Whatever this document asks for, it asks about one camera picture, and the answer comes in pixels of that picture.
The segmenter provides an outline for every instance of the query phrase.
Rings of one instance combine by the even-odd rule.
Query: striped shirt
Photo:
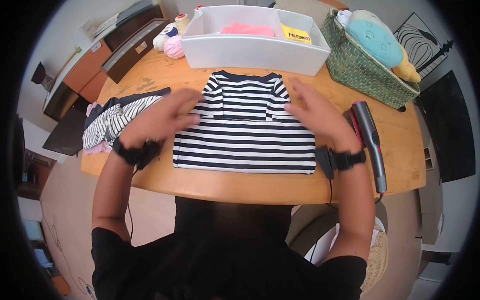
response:
[[[315,171],[315,138],[284,110],[282,76],[210,75],[200,124],[175,136],[173,166],[245,173]]]
[[[93,148],[102,141],[107,141],[112,146],[115,139],[133,118],[161,98],[161,96],[149,96],[133,101],[123,107],[120,104],[110,107],[93,120],[87,129],[84,130],[82,137],[84,148]]]

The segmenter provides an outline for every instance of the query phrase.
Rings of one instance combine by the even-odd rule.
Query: person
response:
[[[339,111],[316,89],[290,79],[303,107],[285,105],[305,127],[330,138],[336,152],[361,151]],[[181,116],[201,99],[183,89],[132,120],[120,134],[125,149],[165,140],[198,124]],[[364,163],[339,172],[337,240],[318,265],[285,243],[292,206],[208,202],[176,197],[174,233],[133,247],[125,224],[133,166],[112,151],[98,179],[92,213],[92,282],[106,299],[358,299],[375,217]]]

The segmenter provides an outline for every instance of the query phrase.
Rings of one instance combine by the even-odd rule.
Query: pink clothing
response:
[[[90,112],[92,112],[92,109],[97,105],[100,105],[101,107],[103,107],[103,104],[100,104],[100,103],[97,103],[97,102],[94,102],[94,103],[89,104],[87,106],[87,117],[88,117],[88,115],[90,115]],[[110,147],[107,144],[107,141],[102,141],[100,144],[96,145],[93,148],[85,149],[85,154],[88,155],[88,154],[95,154],[95,153],[100,153],[100,152],[110,153],[110,151],[112,151],[112,147]]]
[[[249,26],[237,22],[232,22],[232,26],[225,26],[220,33],[234,33],[242,35],[255,35],[255,36],[271,36],[275,37],[272,29],[269,26]]]
[[[98,102],[94,102],[94,103],[89,104],[89,105],[87,106],[87,117],[90,116],[90,113],[92,112],[92,109],[93,109],[95,106],[97,106],[97,105],[100,105],[100,107],[103,107],[103,104],[98,103]]]
[[[112,151],[112,147],[110,147],[107,144],[107,141],[102,141],[100,144],[96,145],[95,147],[90,149],[84,149],[84,151],[86,155],[100,153],[100,152],[110,153],[110,151]]]

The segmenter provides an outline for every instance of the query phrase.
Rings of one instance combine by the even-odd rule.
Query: dark panel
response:
[[[421,92],[416,103],[435,145],[442,182],[474,175],[470,116],[453,71]]]
[[[80,151],[88,105],[87,100],[78,98],[53,129],[43,148],[70,156]]]
[[[64,112],[68,111],[77,98],[77,93],[62,82],[47,104],[44,113],[59,122]]]
[[[163,18],[162,11],[158,5],[152,5],[151,0],[137,2],[119,14],[117,28],[103,40],[113,52],[137,30],[155,18]]]

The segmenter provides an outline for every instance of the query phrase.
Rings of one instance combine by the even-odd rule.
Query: picture frame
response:
[[[452,40],[441,44],[425,22],[414,12],[394,32],[394,36],[407,52],[408,61],[415,67],[421,78],[442,63],[453,46]]]

